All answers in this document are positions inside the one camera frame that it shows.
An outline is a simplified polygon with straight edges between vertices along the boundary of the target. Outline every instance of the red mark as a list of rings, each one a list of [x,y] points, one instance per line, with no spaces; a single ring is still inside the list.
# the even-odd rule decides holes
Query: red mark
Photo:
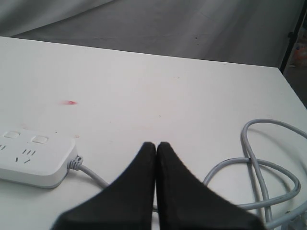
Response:
[[[74,102],[74,101],[64,101],[63,104],[66,104],[66,105],[77,104],[77,102]]]

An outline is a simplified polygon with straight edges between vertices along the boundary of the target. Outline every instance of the table surface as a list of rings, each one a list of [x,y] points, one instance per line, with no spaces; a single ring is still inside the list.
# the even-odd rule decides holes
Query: table surface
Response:
[[[220,161],[242,157],[240,130],[255,118],[307,131],[307,111],[277,68],[0,38],[0,125],[76,139],[84,165],[114,181],[144,141],[168,141],[203,180]],[[75,101],[77,104],[65,104]],[[302,192],[274,217],[307,199],[307,141],[268,124],[251,127],[256,156],[293,172]],[[264,171],[270,197],[293,184]],[[245,165],[229,166],[209,187],[235,204],[254,201]],[[0,182],[3,229],[49,229],[63,211],[100,188],[82,172],[59,187]],[[153,229],[158,229],[157,215]]]

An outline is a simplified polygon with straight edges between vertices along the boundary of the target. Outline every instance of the power strip switch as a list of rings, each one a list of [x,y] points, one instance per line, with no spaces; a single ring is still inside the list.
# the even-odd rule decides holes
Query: power strip switch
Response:
[[[54,188],[77,156],[73,138],[25,129],[0,127],[0,179]]]

